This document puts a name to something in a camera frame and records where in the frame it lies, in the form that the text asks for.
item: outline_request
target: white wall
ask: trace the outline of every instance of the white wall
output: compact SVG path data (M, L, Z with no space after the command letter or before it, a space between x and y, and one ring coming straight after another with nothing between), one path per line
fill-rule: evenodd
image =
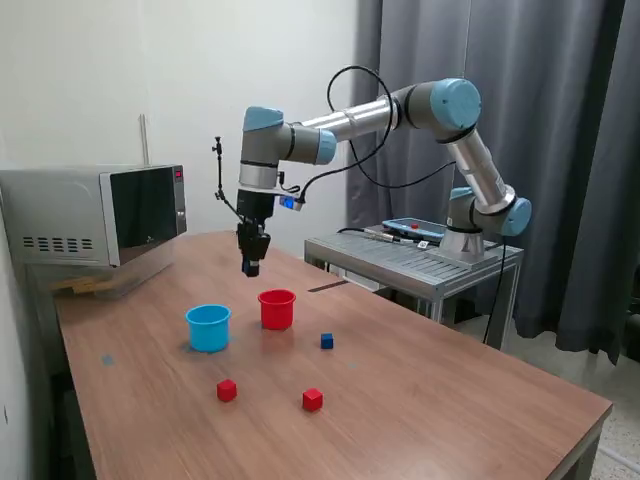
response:
M131 0L8 0L0 125L13 165L140 163L147 112Z
M0 165L6 148L0 130ZM47 382L29 328L0 215L0 479L43 478L47 470Z
M216 202L213 137L224 147L224 187L235 204L244 111L274 107L288 121L328 111L326 84L353 63L356 0L145 0L144 37L154 163L183 163L191 233L235 228ZM336 82L334 103L350 105L351 79ZM344 165L340 146L330 168ZM282 162L287 184L327 168ZM313 185L302 212L276 208L273 244L301 256L305 238L345 225L345 175Z

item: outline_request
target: microwave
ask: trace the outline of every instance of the microwave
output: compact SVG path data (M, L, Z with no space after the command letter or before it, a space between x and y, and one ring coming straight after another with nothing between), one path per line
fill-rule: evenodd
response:
M119 267L187 230L182 165L0 171L12 255Z

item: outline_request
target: blue cup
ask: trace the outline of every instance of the blue cup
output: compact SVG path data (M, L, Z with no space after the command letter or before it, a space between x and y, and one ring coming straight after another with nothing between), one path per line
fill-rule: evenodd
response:
M200 305L187 312L191 348L219 352L229 343L231 310L224 305Z

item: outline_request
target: tiled floor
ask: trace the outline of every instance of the tiled floor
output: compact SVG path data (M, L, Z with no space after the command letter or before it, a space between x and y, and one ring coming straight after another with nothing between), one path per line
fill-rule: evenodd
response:
M461 332L481 338L486 317L460 324ZM640 363L621 357L613 366L604 353L563 352L554 346L555 335L543 333L532 340L510 330L506 352L614 402L600 440L628 460L640 464ZM592 479L640 480L640 475L598 452Z

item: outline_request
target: red cube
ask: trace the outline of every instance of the red cube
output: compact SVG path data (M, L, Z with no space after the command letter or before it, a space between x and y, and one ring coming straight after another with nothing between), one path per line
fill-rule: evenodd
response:
M226 379L218 384L218 399L223 402L230 402L238 395L238 388L233 380Z
M302 408L308 412L315 412L322 407L322 392L317 388L310 388L302 394Z

